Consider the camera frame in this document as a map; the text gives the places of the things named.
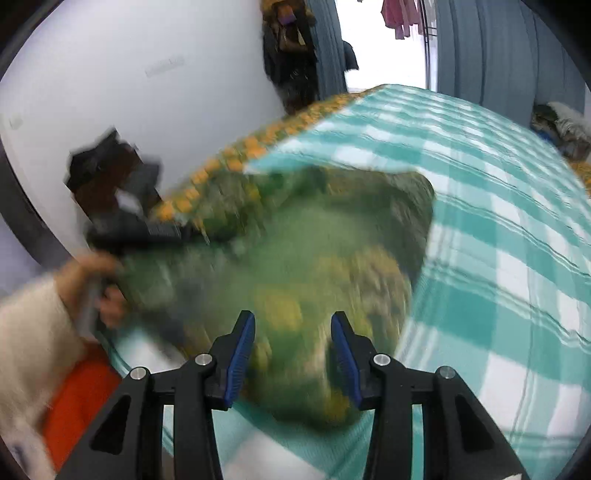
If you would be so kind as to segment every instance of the orange cloth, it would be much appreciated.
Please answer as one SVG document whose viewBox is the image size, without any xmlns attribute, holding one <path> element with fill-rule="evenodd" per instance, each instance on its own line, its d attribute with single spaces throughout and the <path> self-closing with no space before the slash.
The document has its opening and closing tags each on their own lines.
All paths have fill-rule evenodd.
<svg viewBox="0 0 591 480">
<path fill-rule="evenodd" d="M 43 424 L 42 435 L 56 472 L 120 382 L 100 345 L 88 344 L 86 357 L 66 378 Z"/>
</svg>

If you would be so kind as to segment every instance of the gray curtain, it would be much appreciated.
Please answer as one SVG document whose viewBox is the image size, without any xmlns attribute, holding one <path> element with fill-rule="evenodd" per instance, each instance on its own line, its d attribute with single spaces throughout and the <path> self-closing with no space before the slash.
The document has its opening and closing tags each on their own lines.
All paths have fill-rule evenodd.
<svg viewBox="0 0 591 480">
<path fill-rule="evenodd" d="M 584 110 L 585 83 L 521 0 L 438 0 L 438 91 L 529 125 L 535 103 Z"/>
<path fill-rule="evenodd" d="M 347 92 L 339 15 L 335 0 L 307 0 L 307 3 L 316 17 L 316 26 L 311 32 L 318 57 L 318 96 L 324 100 L 337 93 Z"/>
</svg>

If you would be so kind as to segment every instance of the checkered bedsheet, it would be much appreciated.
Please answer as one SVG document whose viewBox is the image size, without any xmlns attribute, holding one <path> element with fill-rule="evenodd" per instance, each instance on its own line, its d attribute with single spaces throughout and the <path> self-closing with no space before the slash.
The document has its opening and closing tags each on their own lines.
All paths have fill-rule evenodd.
<svg viewBox="0 0 591 480">
<path fill-rule="evenodd" d="M 591 423 L 591 207 L 566 163 L 489 110 L 396 85 L 278 144 L 247 170 L 310 163 L 418 170 L 431 181 L 434 220 L 397 358 L 426 371 L 456 368 L 532 479 L 553 479 Z M 136 332 L 111 352 L 122 374 L 128 365 L 150 368 L 142 342 Z M 418 410 L 414 417 L 419 479 Z M 330 435 L 279 424 L 243 403 L 214 419 L 226 479 L 362 477 L 371 414 Z"/>
</svg>

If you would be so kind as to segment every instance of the black gripper frame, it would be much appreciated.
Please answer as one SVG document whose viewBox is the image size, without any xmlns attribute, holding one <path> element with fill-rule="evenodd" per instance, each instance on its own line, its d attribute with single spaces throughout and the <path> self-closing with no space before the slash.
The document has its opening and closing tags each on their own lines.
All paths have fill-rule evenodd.
<svg viewBox="0 0 591 480">
<path fill-rule="evenodd" d="M 332 322 L 340 324 L 358 369 L 358 408 L 375 410 L 364 480 L 410 480 L 415 404 L 423 408 L 424 480 L 514 475 L 529 480 L 511 445 L 454 369 L 440 367 L 431 374 L 390 356 L 376 363 L 372 342 L 355 335 L 344 312 L 336 312 Z"/>
<path fill-rule="evenodd" d="M 243 311 L 232 333 L 214 341 L 207 364 L 203 363 L 208 357 L 198 356 L 167 372 L 133 369 L 74 447 L 56 480 L 161 480 L 165 405 L 174 405 L 175 479 L 222 480 L 212 409 L 231 407 L 224 395 L 228 369 L 247 322 L 253 323 L 254 338 L 254 316 Z"/>
</svg>

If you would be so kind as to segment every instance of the blue gripper pad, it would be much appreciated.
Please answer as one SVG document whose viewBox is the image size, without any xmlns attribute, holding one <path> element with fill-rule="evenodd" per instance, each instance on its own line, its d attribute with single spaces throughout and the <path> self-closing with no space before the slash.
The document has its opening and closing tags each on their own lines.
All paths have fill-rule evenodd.
<svg viewBox="0 0 591 480">
<path fill-rule="evenodd" d="M 228 367 L 228 380 L 223 396 L 227 408 L 232 406 L 232 403 L 234 403 L 240 393 L 244 375 L 246 374 L 246 367 L 248 366 L 248 359 L 251 356 L 252 344 L 255 339 L 255 316 L 251 312 L 248 313 L 248 318 L 240 333 L 240 337 L 236 343 L 236 349 Z"/>
<path fill-rule="evenodd" d="M 359 369 L 353 358 L 353 353 L 347 342 L 343 325 L 335 313 L 330 319 L 330 335 L 336 351 L 339 368 L 343 372 L 347 385 L 347 394 L 357 408 L 361 406 L 361 386 Z"/>
</svg>

